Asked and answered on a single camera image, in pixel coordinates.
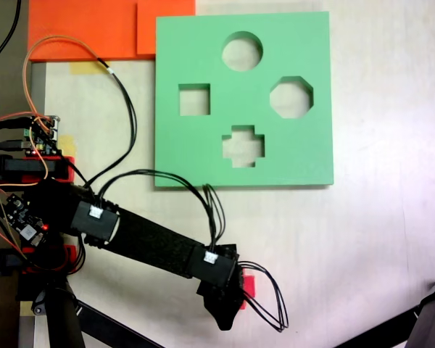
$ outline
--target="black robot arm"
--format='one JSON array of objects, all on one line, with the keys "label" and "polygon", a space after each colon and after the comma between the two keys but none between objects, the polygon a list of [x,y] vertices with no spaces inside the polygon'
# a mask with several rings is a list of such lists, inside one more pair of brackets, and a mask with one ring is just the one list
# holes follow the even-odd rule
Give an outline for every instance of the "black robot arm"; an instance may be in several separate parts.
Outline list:
[{"label": "black robot arm", "polygon": [[29,213],[45,217],[52,233],[85,235],[100,249],[201,280],[197,294],[221,330],[230,330],[243,301],[243,273],[236,245],[216,246],[182,236],[108,201],[95,205],[87,189],[43,181],[25,191]]}]

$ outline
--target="square hole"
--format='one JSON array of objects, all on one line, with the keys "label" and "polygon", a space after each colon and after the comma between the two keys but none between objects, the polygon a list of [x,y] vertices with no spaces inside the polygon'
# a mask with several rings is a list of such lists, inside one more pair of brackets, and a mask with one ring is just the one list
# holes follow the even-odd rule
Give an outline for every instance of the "square hole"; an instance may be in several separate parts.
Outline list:
[{"label": "square hole", "polygon": [[211,114],[210,84],[192,83],[179,85],[179,109],[181,116],[205,116]]}]

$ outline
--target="green foam board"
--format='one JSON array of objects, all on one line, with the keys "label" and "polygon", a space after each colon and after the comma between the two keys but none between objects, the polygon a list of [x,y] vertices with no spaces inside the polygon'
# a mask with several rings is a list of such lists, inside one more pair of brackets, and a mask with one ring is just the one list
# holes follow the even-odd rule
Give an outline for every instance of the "green foam board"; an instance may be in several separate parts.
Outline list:
[{"label": "green foam board", "polygon": [[[239,33],[262,46],[259,64],[244,72],[222,58]],[[155,169],[197,186],[334,182],[327,12],[161,17],[156,65]],[[312,92],[311,109],[297,119],[270,105],[270,92],[290,80]],[[187,86],[209,89],[208,115],[181,116],[179,92]],[[235,168],[223,158],[223,138],[238,127],[264,137],[264,157],[254,167]],[[164,178],[155,184],[179,185]]]}]

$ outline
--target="orange board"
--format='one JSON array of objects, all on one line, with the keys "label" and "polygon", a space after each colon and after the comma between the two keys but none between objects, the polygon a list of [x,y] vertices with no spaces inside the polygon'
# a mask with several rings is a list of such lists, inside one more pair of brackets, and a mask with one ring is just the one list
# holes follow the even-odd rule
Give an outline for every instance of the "orange board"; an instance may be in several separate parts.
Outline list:
[{"label": "orange board", "polygon": [[195,0],[138,0],[137,9],[137,55],[154,59],[157,17],[194,16]]},{"label": "orange board", "polygon": [[[154,59],[156,17],[194,14],[194,0],[29,0],[28,48],[45,36],[68,35],[86,42],[105,60]],[[30,59],[64,62],[93,57],[76,44],[52,41]]]}]

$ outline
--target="black metal leg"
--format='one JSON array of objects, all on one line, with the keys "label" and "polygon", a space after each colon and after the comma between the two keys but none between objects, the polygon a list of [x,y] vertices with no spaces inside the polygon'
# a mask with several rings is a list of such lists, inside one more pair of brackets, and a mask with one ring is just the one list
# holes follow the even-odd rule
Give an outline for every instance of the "black metal leg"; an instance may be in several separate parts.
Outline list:
[{"label": "black metal leg", "polygon": [[435,348],[435,299],[423,306],[406,348]]},{"label": "black metal leg", "polygon": [[45,311],[51,348],[86,348],[70,292],[48,289]]},{"label": "black metal leg", "polygon": [[79,306],[82,331],[111,348],[164,348],[88,304],[79,302]]},{"label": "black metal leg", "polygon": [[336,348],[392,348],[407,340],[417,321],[419,306],[411,308]]}]

